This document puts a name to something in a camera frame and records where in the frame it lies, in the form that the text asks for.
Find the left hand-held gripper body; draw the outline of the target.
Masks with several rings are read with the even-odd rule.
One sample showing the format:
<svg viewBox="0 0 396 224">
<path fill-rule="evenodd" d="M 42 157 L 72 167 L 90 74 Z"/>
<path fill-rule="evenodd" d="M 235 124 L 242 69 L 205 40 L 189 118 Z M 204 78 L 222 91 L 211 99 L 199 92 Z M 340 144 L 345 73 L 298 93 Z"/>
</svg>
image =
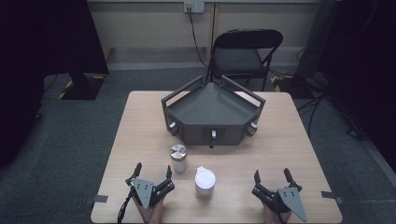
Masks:
<svg viewBox="0 0 396 224">
<path fill-rule="evenodd" d="M 140 206 L 149 209 L 164 198 L 175 188 L 170 178 L 165 179 L 161 184 L 155 186 L 152 181 L 130 178 L 126 180 L 127 185 L 133 190 L 133 194 Z"/>
</svg>

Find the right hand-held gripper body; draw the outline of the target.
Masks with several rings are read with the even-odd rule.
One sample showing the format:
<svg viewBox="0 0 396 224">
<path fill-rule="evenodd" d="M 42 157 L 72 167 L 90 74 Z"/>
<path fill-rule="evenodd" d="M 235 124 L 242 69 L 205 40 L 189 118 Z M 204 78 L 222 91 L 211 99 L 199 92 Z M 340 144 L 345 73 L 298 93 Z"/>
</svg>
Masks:
<svg viewBox="0 0 396 224">
<path fill-rule="evenodd" d="M 261 184 L 256 184 L 252 194 L 272 210 L 280 222 L 285 222 L 282 215 L 287 213 L 293 213 L 303 222 L 307 221 L 300 192 L 296 187 L 285 187 L 277 191 L 270 191 Z"/>
</svg>

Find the glass jar with silver lid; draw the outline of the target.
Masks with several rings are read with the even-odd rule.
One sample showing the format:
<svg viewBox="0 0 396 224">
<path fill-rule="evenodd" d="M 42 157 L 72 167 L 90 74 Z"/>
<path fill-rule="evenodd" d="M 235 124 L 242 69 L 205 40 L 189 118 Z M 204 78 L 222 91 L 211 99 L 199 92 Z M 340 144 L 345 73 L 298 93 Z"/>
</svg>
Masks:
<svg viewBox="0 0 396 224">
<path fill-rule="evenodd" d="M 181 144 L 171 146 L 170 158 L 177 173 L 183 173 L 187 170 L 187 156 L 188 153 L 185 146 Z"/>
</svg>

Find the glass jar with white lid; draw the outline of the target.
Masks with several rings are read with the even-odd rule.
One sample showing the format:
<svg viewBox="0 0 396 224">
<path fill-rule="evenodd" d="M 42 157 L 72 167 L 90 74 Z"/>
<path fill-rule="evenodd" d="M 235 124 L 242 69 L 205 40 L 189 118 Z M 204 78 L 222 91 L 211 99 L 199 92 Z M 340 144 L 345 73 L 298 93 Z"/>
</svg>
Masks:
<svg viewBox="0 0 396 224">
<path fill-rule="evenodd" d="M 216 176 L 211 170 L 203 166 L 198 167 L 194 178 L 197 196 L 202 199 L 210 198 L 214 191 L 216 181 Z"/>
</svg>

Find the grey corner rack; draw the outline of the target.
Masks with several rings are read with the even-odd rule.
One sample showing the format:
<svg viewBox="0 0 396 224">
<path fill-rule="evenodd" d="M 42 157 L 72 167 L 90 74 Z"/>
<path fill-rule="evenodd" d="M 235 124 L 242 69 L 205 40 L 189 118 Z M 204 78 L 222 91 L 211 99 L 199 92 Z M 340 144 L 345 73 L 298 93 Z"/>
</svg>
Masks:
<svg viewBox="0 0 396 224">
<path fill-rule="evenodd" d="M 265 100 L 227 77 L 219 82 L 202 77 L 185 84 L 162 98 L 167 131 L 173 121 L 176 136 L 187 146 L 208 146 L 212 130 L 217 131 L 215 146 L 237 146 L 246 137 L 246 128 L 258 127 Z"/>
</svg>

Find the person's left hand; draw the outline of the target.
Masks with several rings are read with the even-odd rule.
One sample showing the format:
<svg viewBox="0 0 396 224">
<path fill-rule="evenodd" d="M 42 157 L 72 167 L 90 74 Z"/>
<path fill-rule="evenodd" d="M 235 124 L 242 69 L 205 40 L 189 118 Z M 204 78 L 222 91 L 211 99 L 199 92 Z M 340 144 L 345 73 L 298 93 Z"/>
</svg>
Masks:
<svg viewBox="0 0 396 224">
<path fill-rule="evenodd" d="M 163 201 L 159 200 L 152 208 L 145 209 L 141 206 L 136 198 L 133 198 L 139 214 L 141 215 L 144 224 L 162 224 L 163 220 Z"/>
</svg>

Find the person's right hand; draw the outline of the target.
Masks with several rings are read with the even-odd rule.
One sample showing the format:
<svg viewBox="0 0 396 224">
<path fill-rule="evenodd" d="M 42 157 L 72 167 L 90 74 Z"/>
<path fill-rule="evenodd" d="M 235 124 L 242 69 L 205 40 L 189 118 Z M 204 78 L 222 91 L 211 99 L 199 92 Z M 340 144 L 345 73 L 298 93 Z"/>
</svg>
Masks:
<svg viewBox="0 0 396 224">
<path fill-rule="evenodd" d="M 287 224 L 290 217 L 291 211 L 288 213 L 277 213 L 269 208 L 267 205 L 263 206 L 263 216 L 265 224 Z"/>
</svg>

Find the black hook with white clip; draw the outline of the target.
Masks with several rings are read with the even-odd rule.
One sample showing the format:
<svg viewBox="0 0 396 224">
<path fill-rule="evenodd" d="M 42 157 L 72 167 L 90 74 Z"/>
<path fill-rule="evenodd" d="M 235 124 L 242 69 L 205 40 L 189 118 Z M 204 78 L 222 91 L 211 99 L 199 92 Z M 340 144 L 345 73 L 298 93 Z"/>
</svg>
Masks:
<svg viewBox="0 0 396 224">
<path fill-rule="evenodd" d="M 251 122 L 246 128 L 246 135 L 251 137 L 257 132 L 257 130 L 257 125 L 254 122 Z"/>
</svg>

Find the black stand base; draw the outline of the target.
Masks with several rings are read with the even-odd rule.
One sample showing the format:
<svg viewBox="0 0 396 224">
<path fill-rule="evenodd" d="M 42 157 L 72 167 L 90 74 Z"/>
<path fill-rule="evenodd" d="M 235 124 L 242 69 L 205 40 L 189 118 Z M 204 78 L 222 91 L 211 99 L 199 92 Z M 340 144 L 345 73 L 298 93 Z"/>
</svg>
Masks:
<svg viewBox="0 0 396 224">
<path fill-rule="evenodd" d="M 274 76 L 271 82 L 276 92 L 286 92 L 292 99 L 313 99 L 313 93 L 303 77 Z"/>
<path fill-rule="evenodd" d="M 83 83 L 75 84 L 69 81 L 59 95 L 62 100 L 95 100 L 101 89 L 105 76 L 87 76 Z"/>
</svg>

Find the black folding chair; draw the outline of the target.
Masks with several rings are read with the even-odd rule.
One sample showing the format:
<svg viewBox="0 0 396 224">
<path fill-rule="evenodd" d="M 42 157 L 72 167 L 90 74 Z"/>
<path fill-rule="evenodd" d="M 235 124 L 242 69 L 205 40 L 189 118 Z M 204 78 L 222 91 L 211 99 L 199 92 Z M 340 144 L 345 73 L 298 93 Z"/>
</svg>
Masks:
<svg viewBox="0 0 396 224">
<path fill-rule="evenodd" d="M 274 29 L 235 29 L 219 35 L 210 51 L 206 80 L 261 78 L 264 90 L 274 52 L 283 35 Z"/>
</svg>

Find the dark curtain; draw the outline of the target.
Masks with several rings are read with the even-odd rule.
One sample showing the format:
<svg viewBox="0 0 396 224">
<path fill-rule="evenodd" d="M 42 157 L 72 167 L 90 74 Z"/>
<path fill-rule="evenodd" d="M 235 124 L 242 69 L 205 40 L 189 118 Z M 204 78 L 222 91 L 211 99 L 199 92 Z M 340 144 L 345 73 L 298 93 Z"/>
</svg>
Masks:
<svg viewBox="0 0 396 224">
<path fill-rule="evenodd" d="M 320 68 L 396 172 L 396 0 L 339 3 Z"/>
<path fill-rule="evenodd" d="M 87 0 L 0 0 L 0 169 L 21 151 L 45 77 L 107 72 Z"/>
</svg>

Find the white wall outlet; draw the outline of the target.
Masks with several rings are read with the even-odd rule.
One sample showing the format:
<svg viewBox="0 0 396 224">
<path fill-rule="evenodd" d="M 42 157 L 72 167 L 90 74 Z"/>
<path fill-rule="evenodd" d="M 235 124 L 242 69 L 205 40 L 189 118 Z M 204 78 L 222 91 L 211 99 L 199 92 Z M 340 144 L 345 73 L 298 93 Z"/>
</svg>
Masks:
<svg viewBox="0 0 396 224">
<path fill-rule="evenodd" d="M 204 13 L 205 3 L 204 2 L 184 2 L 184 11 L 186 13 Z"/>
</svg>

